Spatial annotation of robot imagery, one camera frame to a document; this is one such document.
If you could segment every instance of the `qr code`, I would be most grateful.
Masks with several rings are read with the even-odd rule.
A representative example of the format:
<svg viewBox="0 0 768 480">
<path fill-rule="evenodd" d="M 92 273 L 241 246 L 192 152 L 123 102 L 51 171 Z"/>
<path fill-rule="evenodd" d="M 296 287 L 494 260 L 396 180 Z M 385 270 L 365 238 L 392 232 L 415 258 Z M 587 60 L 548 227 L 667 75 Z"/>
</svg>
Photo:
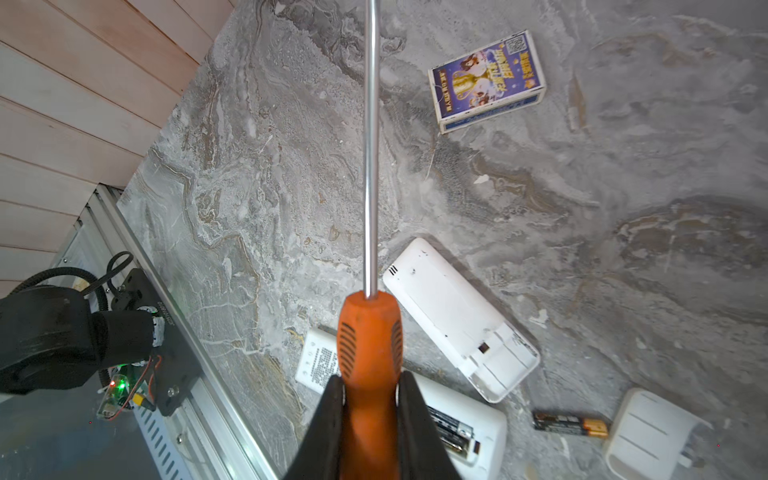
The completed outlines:
<svg viewBox="0 0 768 480">
<path fill-rule="evenodd" d="M 525 34 L 516 35 L 507 39 L 507 55 L 515 54 L 519 51 L 523 51 L 528 46 L 525 44 Z"/>
</svg>

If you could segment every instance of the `orange screwdriver handle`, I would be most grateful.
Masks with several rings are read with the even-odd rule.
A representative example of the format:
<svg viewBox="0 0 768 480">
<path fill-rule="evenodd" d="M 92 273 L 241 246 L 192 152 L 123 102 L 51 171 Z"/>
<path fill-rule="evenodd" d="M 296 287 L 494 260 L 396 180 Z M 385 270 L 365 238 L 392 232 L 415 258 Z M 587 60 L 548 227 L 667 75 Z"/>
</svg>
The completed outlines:
<svg viewBox="0 0 768 480">
<path fill-rule="evenodd" d="M 397 300 L 363 292 L 344 301 L 336 336 L 344 380 L 340 477 L 399 477 L 395 389 L 402 368 L 402 324 Z"/>
</svg>

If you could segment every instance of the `red wire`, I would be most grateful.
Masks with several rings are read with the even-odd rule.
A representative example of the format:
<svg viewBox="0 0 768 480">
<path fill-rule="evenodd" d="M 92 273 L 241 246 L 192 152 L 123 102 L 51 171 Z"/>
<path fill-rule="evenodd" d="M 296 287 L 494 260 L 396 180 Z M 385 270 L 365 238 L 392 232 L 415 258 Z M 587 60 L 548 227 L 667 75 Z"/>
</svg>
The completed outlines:
<svg viewBox="0 0 768 480">
<path fill-rule="evenodd" d="M 152 376 L 149 377 L 149 382 L 147 382 L 147 394 L 149 395 L 150 400 L 152 400 L 152 403 L 154 403 L 154 395 L 152 395 L 152 382 L 154 381 L 154 374 L 157 373 L 157 369 L 160 368 L 160 364 L 163 362 L 163 356 L 158 355 L 158 359 L 160 359 L 157 362 L 157 365 L 154 366 L 154 369 L 152 369 Z"/>
<path fill-rule="evenodd" d="M 152 357 L 149 357 L 149 360 L 147 361 L 147 366 L 144 367 L 144 371 L 141 373 L 141 376 L 139 377 L 139 380 L 136 381 L 136 384 L 134 385 L 134 388 L 131 389 L 131 392 L 128 394 L 128 397 L 125 399 L 125 402 L 123 403 L 123 406 L 120 407 L 117 413 L 115 413 L 113 416 L 106 419 L 108 422 L 111 422 L 112 420 L 116 419 L 118 415 L 120 415 L 120 412 L 123 411 L 125 406 L 128 404 L 128 402 L 131 401 L 131 399 L 134 397 L 134 394 L 136 393 L 136 389 L 138 389 L 139 384 L 141 383 L 141 380 L 144 379 L 144 376 L 147 375 L 147 371 L 149 370 L 149 365 L 152 364 Z"/>
</svg>

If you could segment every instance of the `cardboard box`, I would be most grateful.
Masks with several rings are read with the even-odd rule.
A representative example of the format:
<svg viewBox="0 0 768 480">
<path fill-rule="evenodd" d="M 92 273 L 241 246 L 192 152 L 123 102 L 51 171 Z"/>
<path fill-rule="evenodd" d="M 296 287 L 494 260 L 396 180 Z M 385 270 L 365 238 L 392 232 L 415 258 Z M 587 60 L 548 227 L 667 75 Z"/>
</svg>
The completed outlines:
<svg viewBox="0 0 768 480">
<path fill-rule="evenodd" d="M 528 30 L 434 67 L 429 83 L 443 134 L 535 105 L 547 90 Z"/>
</svg>

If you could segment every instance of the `colorful illustration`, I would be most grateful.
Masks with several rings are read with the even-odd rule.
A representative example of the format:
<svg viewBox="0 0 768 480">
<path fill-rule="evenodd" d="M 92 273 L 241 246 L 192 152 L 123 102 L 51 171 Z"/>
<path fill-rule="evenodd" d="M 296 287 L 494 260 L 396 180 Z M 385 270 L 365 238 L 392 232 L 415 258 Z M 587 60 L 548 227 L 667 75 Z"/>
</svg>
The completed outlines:
<svg viewBox="0 0 768 480">
<path fill-rule="evenodd" d="M 442 118 L 539 86 L 524 33 L 432 70 Z"/>
</svg>

